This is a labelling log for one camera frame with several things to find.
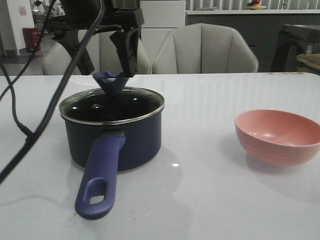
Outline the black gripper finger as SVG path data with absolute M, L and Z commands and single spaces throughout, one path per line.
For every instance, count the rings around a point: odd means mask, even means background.
M 133 77 L 138 71 L 139 36 L 139 29 L 131 27 L 123 31 L 116 31 L 109 37 L 116 47 L 125 77 Z
M 53 40 L 59 43 L 71 57 L 71 67 L 67 68 L 69 72 L 78 68 L 81 75 L 89 75 L 95 70 L 86 45 L 79 40 L 78 29 L 57 28 L 54 30 Z

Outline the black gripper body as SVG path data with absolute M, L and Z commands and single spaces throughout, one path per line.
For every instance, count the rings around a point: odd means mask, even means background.
M 46 23 L 54 31 L 88 30 L 110 32 L 140 29 L 145 23 L 139 0 L 62 0 L 64 15 L 51 17 Z

